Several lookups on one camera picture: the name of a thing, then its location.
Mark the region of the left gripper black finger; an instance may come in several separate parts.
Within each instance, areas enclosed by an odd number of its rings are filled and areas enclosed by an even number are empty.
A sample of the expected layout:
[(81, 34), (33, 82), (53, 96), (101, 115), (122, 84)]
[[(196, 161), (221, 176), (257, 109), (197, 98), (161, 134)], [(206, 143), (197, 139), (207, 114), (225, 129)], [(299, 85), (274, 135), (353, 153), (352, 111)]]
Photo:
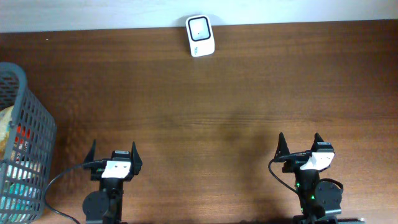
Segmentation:
[(96, 149), (96, 140), (94, 139), (93, 143), (91, 145), (91, 148), (90, 148), (88, 154), (86, 155), (86, 157), (85, 157), (85, 159), (83, 161), (83, 163), (84, 163), (83, 168), (84, 169), (91, 169), (92, 168), (92, 166), (94, 164), (95, 149)]
[(132, 143), (131, 149), (131, 172), (134, 174), (139, 174), (142, 169), (142, 160), (137, 151), (136, 143)]

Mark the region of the orange spaghetti packet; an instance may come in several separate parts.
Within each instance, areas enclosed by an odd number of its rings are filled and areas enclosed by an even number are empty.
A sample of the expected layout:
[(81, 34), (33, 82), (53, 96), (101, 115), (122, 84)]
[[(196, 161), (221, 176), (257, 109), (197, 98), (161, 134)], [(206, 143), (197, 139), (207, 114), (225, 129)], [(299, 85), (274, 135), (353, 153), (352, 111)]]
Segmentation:
[(17, 133), (14, 139), (14, 148), (17, 152), (31, 153), (31, 131), (30, 128), (23, 126), (21, 123), (17, 125)]

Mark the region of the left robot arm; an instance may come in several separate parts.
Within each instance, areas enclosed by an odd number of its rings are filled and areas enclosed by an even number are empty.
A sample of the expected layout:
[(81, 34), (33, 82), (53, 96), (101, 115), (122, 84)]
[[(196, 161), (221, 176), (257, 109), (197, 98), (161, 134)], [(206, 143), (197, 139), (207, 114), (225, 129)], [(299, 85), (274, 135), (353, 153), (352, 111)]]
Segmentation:
[(124, 183), (141, 171), (142, 160), (136, 144), (130, 151), (115, 150), (108, 159), (94, 160), (96, 143), (83, 161), (90, 171), (90, 180), (99, 182), (99, 189), (85, 197), (82, 205), (86, 223), (118, 224), (122, 222)]

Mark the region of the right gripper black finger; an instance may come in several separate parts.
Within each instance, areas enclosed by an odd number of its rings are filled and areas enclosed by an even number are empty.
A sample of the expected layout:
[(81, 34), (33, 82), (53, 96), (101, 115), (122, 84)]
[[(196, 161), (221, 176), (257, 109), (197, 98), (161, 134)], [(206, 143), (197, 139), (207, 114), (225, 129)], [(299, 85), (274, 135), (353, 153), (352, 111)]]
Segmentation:
[(321, 148), (321, 146), (319, 145), (320, 142), (323, 142), (322, 137), (319, 135), (319, 133), (315, 133), (314, 141), (311, 147), (312, 152), (317, 152)]
[(279, 138), (278, 138), (278, 143), (277, 143), (277, 149), (275, 152), (274, 158), (280, 158), (283, 156), (288, 156), (290, 154), (287, 142), (285, 140), (283, 132), (279, 133)]

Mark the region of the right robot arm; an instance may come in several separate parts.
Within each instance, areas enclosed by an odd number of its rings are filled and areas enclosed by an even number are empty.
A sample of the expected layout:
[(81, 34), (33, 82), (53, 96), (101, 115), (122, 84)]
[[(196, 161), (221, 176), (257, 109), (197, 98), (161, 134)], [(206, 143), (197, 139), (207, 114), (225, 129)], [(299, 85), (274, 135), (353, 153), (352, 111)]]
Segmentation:
[(295, 175), (295, 186), (291, 187), (273, 177), (298, 196), (302, 214), (293, 217), (293, 223), (338, 223), (336, 216), (341, 213), (343, 184), (328, 178), (320, 178), (320, 172), (328, 169), (335, 156), (330, 142), (326, 142), (315, 133), (311, 149), (291, 153), (284, 134), (279, 134), (274, 158), (268, 168), (275, 162), (283, 163), (283, 173)]

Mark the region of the cream snack bag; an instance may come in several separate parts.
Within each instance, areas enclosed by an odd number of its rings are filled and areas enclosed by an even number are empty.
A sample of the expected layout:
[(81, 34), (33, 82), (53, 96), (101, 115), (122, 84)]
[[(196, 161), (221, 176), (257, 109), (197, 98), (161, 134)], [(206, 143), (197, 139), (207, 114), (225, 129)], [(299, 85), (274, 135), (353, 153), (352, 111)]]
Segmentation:
[(9, 139), (11, 132), (11, 121), (12, 121), (12, 111), (14, 107), (10, 106), (1, 110), (1, 122), (0, 122), (0, 152), (1, 160), (4, 159), (6, 152), (6, 144)]

